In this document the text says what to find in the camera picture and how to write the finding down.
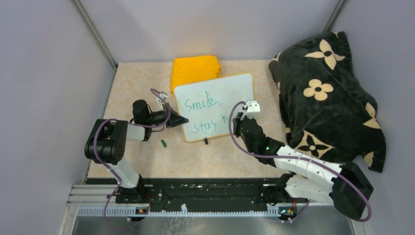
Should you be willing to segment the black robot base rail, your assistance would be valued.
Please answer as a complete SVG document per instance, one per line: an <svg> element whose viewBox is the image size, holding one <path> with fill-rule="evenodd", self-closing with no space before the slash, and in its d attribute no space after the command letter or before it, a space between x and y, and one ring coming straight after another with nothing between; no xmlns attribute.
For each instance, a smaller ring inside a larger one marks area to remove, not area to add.
<svg viewBox="0 0 415 235"><path fill-rule="evenodd" d="M141 179L134 188L118 187L107 199L116 205L136 205L133 221L148 216L270 216L294 220L302 212L285 191L287 175L279 178L159 178Z"/></svg>

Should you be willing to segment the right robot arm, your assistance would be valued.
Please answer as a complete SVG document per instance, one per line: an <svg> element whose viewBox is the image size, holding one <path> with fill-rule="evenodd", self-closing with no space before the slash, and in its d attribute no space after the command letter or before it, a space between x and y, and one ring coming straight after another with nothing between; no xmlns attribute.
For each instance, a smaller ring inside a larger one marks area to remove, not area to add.
<svg viewBox="0 0 415 235"><path fill-rule="evenodd" d="M334 206L355 221L371 219L369 199L373 186L357 164L331 163L301 153L266 136L256 119L248 118L244 112L228 121L228 131L242 152L265 165L289 171L283 183L276 187L278 200L314 200Z"/></svg>

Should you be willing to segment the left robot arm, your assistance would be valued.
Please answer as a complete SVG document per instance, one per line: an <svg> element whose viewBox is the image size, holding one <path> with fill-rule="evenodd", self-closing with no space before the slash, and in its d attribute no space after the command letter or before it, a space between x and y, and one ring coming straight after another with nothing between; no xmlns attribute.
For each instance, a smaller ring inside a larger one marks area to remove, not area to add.
<svg viewBox="0 0 415 235"><path fill-rule="evenodd" d="M149 196L143 177L124 157L126 141L148 141L156 126L172 128L189 122L168 104L153 112L147 102L140 99L132 107L132 122L97 119L84 148L87 159L104 165L114 175L119 184L115 193L117 203L141 203Z"/></svg>

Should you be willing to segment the yellow-framed whiteboard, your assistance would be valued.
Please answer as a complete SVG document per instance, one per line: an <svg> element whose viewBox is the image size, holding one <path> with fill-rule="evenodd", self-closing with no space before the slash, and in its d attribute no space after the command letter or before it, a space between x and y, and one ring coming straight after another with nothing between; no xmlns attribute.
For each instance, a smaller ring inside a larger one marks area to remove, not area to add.
<svg viewBox="0 0 415 235"><path fill-rule="evenodd" d="M251 73L215 78L177 86L174 95L178 113L188 119L182 125L187 142L228 135L232 108L239 101L254 99Z"/></svg>

